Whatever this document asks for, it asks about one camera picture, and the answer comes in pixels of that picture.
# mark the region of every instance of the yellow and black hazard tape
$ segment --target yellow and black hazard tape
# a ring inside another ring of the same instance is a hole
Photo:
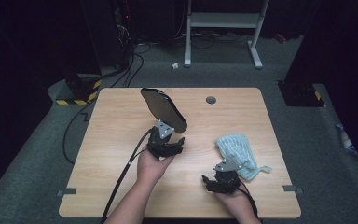
[[[101,80],[94,83],[92,91],[87,99],[56,99],[58,105],[86,105],[91,103],[97,96],[98,88],[101,86]]]

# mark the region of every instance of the hand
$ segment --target hand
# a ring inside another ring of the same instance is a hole
[[[155,185],[164,175],[174,156],[159,161],[147,150],[147,145],[144,146],[143,150],[145,151],[138,158],[138,180]]]
[[[244,185],[240,189],[248,192]],[[228,212],[233,215],[240,224],[243,223],[260,223],[255,217],[249,199],[239,190],[234,191],[232,194],[214,194],[227,208]]]

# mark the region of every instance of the forearm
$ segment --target forearm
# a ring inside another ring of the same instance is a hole
[[[155,183],[137,180],[104,223],[142,223],[147,202],[155,185]]]

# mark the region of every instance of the table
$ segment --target table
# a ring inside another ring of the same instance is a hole
[[[191,27],[230,27],[255,29],[253,39],[248,41],[248,47],[254,59],[255,68],[262,69],[263,64],[258,56],[255,45],[257,44],[268,6],[269,0],[263,0],[260,13],[192,12],[191,0],[188,0],[185,67],[190,67],[191,65]]]
[[[227,133],[246,134],[257,165],[272,167],[269,174],[245,181],[259,216],[300,216],[296,194],[282,187],[292,182],[259,89],[159,89],[170,96],[188,127],[184,133],[172,134],[170,142],[186,139],[184,150],[156,185],[145,217],[231,217],[201,180],[201,175],[213,179],[213,167],[222,160],[214,141]],[[216,99],[214,104],[206,102],[210,96]],[[153,125],[157,120],[140,89],[102,89],[67,185],[67,192],[75,189],[76,193],[63,195],[60,215],[100,217],[136,144]],[[111,211],[135,182],[136,163],[135,159]]]

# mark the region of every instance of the white metal stand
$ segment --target white metal stand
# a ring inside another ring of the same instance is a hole
[[[260,13],[212,13],[192,12],[191,0],[188,0],[185,67],[191,65],[191,27],[231,27],[231,28],[254,28],[253,40],[248,41],[249,50],[255,62],[255,67],[261,69],[260,61],[255,45],[266,16],[269,0],[264,0]]]

